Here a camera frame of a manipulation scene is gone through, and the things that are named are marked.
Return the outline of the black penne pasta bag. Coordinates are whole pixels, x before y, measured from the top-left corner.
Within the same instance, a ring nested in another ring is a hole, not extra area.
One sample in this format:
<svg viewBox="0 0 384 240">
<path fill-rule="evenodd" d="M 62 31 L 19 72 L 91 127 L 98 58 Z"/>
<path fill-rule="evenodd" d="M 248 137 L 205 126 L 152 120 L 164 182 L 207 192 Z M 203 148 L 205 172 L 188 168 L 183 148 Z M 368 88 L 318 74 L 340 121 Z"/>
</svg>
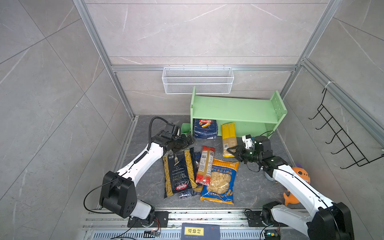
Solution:
<svg viewBox="0 0 384 240">
<path fill-rule="evenodd" d="M 162 157 L 165 171 L 164 198 L 194 190 L 198 187 L 195 176 L 194 148 Z"/>
</svg>

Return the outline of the dark blue book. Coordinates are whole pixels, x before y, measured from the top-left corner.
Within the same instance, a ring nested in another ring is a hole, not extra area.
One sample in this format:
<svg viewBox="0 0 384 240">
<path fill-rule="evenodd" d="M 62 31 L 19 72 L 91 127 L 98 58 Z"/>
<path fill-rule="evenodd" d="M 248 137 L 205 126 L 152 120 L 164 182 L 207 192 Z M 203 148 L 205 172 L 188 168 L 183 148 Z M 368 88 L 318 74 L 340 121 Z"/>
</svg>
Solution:
<svg viewBox="0 0 384 240">
<path fill-rule="evenodd" d="M 183 223 L 181 240 L 220 240 L 220 226 Z"/>
</svg>

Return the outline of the blue Barilla rigatoni box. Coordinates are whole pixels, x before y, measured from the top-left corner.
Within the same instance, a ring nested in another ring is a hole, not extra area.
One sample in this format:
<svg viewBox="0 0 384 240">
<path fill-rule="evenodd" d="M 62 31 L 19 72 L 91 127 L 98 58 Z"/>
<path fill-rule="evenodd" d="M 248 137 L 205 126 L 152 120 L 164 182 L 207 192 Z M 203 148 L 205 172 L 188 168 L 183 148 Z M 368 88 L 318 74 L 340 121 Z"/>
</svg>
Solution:
<svg viewBox="0 0 384 240">
<path fill-rule="evenodd" d="M 215 139 L 218 135 L 217 121 L 194 119 L 193 134 L 196 139 Z"/>
</svg>

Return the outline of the green two-tier shelf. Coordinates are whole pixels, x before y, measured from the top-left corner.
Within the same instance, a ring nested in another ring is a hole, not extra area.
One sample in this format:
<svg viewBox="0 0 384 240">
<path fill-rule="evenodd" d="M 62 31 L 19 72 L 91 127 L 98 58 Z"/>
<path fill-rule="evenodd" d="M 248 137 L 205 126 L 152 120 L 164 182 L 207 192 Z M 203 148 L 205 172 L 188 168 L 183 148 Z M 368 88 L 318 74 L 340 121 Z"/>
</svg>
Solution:
<svg viewBox="0 0 384 240">
<path fill-rule="evenodd" d="M 278 91 L 269 100 L 255 100 L 197 95 L 196 87 L 193 88 L 190 110 L 191 122 L 183 125 L 190 127 L 191 133 L 195 119 L 215 120 L 218 136 L 222 135 L 222 124 L 235 123 L 239 138 L 275 132 L 288 113 Z"/>
</svg>

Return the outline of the red spaghetti pack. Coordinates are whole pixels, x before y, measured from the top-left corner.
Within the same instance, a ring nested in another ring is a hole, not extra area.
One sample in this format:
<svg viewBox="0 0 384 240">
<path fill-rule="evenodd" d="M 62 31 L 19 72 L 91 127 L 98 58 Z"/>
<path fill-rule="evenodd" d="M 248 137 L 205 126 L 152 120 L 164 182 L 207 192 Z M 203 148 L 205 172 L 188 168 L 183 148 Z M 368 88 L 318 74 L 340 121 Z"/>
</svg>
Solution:
<svg viewBox="0 0 384 240">
<path fill-rule="evenodd" d="M 203 146 L 196 176 L 196 183 L 204 186 L 210 185 L 214 154 L 215 148 Z"/>
</svg>

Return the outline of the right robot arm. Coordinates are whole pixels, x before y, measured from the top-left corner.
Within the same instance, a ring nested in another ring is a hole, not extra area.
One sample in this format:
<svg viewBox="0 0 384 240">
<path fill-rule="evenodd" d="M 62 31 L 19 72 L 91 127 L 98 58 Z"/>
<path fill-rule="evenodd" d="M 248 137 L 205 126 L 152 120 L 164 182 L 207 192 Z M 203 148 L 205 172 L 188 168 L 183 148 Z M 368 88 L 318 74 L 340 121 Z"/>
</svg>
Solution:
<svg viewBox="0 0 384 240">
<path fill-rule="evenodd" d="M 243 144 L 225 147 L 239 162 L 256 163 L 259 169 L 282 184 L 307 210 L 307 214 L 274 201 L 263 205 L 261 219 L 266 227 L 287 225 L 311 240 L 353 240 L 355 238 L 350 209 L 335 203 L 301 178 L 289 164 L 272 151 L 266 136 L 242 137 Z"/>
</svg>

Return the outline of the blue orecchiette pasta bag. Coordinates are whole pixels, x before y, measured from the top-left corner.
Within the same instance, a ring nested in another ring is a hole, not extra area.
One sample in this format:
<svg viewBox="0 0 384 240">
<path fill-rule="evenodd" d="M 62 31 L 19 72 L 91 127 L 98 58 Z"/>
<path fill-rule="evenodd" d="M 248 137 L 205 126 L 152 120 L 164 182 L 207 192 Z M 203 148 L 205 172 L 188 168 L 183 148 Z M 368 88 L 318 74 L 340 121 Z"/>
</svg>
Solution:
<svg viewBox="0 0 384 240">
<path fill-rule="evenodd" d="M 213 160 L 211 182 L 204 186 L 200 200 L 234 205 L 234 184 L 238 162 Z"/>
</svg>

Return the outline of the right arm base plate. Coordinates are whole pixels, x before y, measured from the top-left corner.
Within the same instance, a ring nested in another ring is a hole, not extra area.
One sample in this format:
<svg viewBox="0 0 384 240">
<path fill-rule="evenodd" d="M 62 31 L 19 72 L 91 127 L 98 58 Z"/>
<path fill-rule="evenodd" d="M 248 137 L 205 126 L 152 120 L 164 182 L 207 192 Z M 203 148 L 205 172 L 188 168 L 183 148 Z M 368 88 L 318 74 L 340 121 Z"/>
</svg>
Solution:
<svg viewBox="0 0 384 240">
<path fill-rule="evenodd" d="M 275 221 L 272 215 L 266 210 L 253 211 L 245 209 L 244 214 L 248 221 L 249 227 L 287 227 L 287 225 Z"/>
</svg>

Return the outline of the yellow spaghetti bag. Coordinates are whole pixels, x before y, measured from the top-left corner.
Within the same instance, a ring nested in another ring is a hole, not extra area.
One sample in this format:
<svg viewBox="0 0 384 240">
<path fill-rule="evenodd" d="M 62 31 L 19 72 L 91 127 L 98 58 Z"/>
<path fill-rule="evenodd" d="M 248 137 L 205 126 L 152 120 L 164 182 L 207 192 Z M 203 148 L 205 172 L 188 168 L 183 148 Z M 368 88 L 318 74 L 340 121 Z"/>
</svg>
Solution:
<svg viewBox="0 0 384 240">
<path fill-rule="evenodd" d="M 227 149 L 238 145 L 235 123 L 222 124 L 221 130 L 223 140 L 223 156 L 225 158 L 234 157 L 234 155 L 229 153 Z"/>
</svg>

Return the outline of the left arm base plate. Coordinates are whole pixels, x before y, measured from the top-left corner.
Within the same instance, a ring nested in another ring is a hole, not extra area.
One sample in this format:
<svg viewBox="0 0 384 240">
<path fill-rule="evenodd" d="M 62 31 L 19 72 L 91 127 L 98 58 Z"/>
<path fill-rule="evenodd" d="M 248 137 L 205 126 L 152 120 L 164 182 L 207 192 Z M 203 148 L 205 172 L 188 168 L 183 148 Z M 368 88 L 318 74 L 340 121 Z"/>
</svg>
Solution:
<svg viewBox="0 0 384 240">
<path fill-rule="evenodd" d="M 132 218 L 128 220 L 127 227 L 128 228 L 157 228 L 158 224 L 160 224 L 160 228 L 166 228 L 168 226 L 170 212 L 167 211 L 155 211 L 154 220 L 150 224 L 145 220 L 141 220 L 139 218 Z"/>
</svg>

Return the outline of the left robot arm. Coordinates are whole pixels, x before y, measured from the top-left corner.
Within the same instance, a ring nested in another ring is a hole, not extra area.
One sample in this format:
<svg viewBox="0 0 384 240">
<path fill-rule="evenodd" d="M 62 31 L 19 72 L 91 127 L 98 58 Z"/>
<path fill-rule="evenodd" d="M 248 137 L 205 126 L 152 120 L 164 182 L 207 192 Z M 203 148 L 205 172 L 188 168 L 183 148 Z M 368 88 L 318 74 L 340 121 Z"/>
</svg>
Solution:
<svg viewBox="0 0 384 240">
<path fill-rule="evenodd" d="M 99 205 L 124 219 L 137 218 L 147 224 L 155 220 L 155 207 L 138 199 L 136 186 L 149 168 L 167 152 L 176 153 L 194 143 L 190 133 L 166 119 L 155 116 L 149 122 L 148 144 L 125 167 L 117 172 L 109 171 L 104 175 L 103 183 L 90 190 L 83 200 L 85 210 L 100 214 L 86 206 L 87 197 L 101 189 Z"/>
</svg>

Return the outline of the small green cup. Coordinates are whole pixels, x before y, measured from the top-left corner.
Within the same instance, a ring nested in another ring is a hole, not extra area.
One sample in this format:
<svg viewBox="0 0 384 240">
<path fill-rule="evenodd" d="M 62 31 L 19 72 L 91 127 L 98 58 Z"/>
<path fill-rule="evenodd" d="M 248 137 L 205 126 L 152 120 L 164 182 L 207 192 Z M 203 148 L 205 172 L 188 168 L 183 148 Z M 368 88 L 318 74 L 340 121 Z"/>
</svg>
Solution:
<svg viewBox="0 0 384 240">
<path fill-rule="evenodd" d="M 191 124 L 183 123 L 181 126 L 181 134 L 187 135 L 191 133 Z"/>
</svg>

